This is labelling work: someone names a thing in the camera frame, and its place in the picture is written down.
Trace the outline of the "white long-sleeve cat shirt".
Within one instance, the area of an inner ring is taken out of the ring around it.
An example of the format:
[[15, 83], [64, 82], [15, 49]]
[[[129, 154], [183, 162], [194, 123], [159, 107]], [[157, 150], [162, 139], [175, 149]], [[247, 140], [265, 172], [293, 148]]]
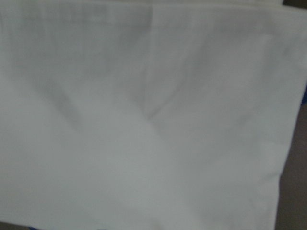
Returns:
[[0, 219], [272, 230], [306, 81], [275, 0], [3, 0]]

